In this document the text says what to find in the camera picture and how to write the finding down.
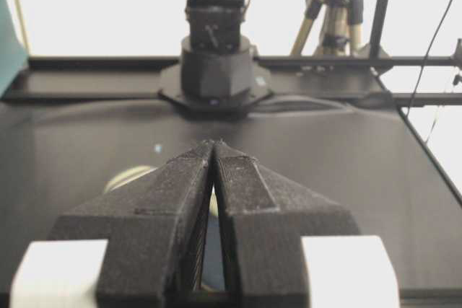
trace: mounting plate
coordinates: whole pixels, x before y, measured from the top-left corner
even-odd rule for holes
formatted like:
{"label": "mounting plate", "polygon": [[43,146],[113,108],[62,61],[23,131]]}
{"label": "mounting plate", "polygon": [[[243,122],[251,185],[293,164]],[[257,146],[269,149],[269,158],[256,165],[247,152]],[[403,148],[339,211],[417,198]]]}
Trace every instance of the mounting plate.
{"label": "mounting plate", "polygon": [[177,64],[162,70],[159,94],[166,100],[199,112],[245,111],[273,94],[269,88],[271,79],[269,70],[262,68],[257,63],[253,63],[252,70],[252,87],[250,90],[229,98],[201,99],[188,95],[183,91],[180,78],[181,67],[180,64]]}

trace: black cable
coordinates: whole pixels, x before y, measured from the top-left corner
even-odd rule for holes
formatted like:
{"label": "black cable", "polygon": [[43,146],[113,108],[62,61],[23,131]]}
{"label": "black cable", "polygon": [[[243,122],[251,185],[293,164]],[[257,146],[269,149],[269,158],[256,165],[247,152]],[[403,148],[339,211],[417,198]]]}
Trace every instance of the black cable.
{"label": "black cable", "polygon": [[433,38],[430,41],[430,45],[428,46],[427,52],[425,53],[424,60],[422,61],[422,65],[420,66],[419,78],[417,79],[416,86],[414,88],[414,91],[412,92],[411,99],[409,100],[409,108],[408,108],[407,113],[406,113],[407,118],[409,117],[409,113],[411,112],[412,106],[414,106],[414,100],[415,100],[416,93],[417,93],[417,90],[418,90],[419,85],[420,85],[420,81],[422,80],[422,74],[424,72],[425,65],[427,64],[428,57],[430,55],[430,50],[432,49],[433,43],[434,43],[434,41],[435,41],[439,31],[440,31],[441,26],[443,25],[443,22],[445,21],[446,15],[448,14],[450,6],[452,4],[453,4],[453,0],[449,0],[448,6],[446,7],[446,10],[445,10],[445,12],[443,14],[443,17],[441,17],[440,23],[438,24],[438,26],[436,28],[436,31],[435,31],[435,34],[433,34]]}

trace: tripod leg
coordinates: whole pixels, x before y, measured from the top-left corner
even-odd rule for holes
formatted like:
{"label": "tripod leg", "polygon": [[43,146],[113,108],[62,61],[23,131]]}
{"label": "tripod leg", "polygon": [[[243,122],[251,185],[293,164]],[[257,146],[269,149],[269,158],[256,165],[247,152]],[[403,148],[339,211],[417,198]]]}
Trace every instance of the tripod leg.
{"label": "tripod leg", "polygon": [[313,28],[314,19],[305,17],[302,26],[298,32],[297,39],[295,40],[294,47],[290,55],[297,57],[302,55],[303,48],[305,47],[308,36],[310,35],[311,28]]}
{"label": "tripod leg", "polygon": [[359,25],[350,25],[349,29],[349,55],[354,56],[354,54],[359,50],[361,46],[361,24]]}

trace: metal pole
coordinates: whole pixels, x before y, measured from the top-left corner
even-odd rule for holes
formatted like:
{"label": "metal pole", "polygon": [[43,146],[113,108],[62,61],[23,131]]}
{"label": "metal pole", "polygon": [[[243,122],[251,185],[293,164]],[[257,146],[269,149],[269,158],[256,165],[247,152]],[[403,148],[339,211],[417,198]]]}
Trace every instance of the metal pole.
{"label": "metal pole", "polygon": [[24,44],[24,48],[27,54],[30,55],[29,39],[27,38],[27,31],[25,27],[24,15],[22,13],[21,1],[14,0],[14,5],[16,7],[17,17],[19,20],[19,26],[21,29],[22,43]]}
{"label": "metal pole", "polygon": [[383,24],[387,13],[388,0],[377,0],[375,6],[374,22],[370,34],[370,57],[377,58],[380,51],[380,40],[382,38]]}
{"label": "metal pole", "polygon": [[311,28],[313,27],[314,19],[303,17],[302,26],[295,40],[292,52],[290,55],[292,57],[298,57],[302,55],[303,48],[305,47],[308,36],[310,35]]}

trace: black table surface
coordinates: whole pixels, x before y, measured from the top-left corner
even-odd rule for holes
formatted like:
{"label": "black table surface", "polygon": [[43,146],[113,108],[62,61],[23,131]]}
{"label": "black table surface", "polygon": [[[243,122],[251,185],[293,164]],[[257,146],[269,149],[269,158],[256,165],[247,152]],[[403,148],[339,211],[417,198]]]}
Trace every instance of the black table surface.
{"label": "black table surface", "polygon": [[[368,74],[334,75],[274,71],[274,83],[284,92],[381,90]],[[349,208],[363,234],[383,239],[403,299],[462,302],[457,192],[392,104],[342,105],[212,118],[163,100],[0,103],[0,293],[59,214],[118,173],[159,167],[211,138]]]}

